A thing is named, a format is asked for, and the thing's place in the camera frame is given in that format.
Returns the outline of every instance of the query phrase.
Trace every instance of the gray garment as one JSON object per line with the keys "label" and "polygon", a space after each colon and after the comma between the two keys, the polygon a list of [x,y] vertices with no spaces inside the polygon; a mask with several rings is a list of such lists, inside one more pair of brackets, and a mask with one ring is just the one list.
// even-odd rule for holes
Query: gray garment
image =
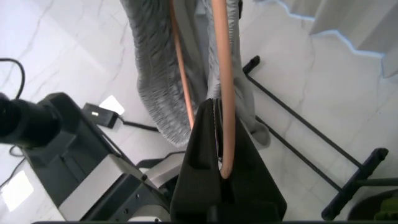
{"label": "gray garment", "polygon": [[[129,18],[139,72],[137,89],[164,137],[177,147],[188,142],[190,126],[183,95],[168,0],[121,0]],[[175,0],[185,73],[194,111],[207,98],[221,98],[220,71],[211,1]],[[236,114],[263,146],[268,129],[257,122],[251,86],[242,72],[238,0],[227,0]]]}

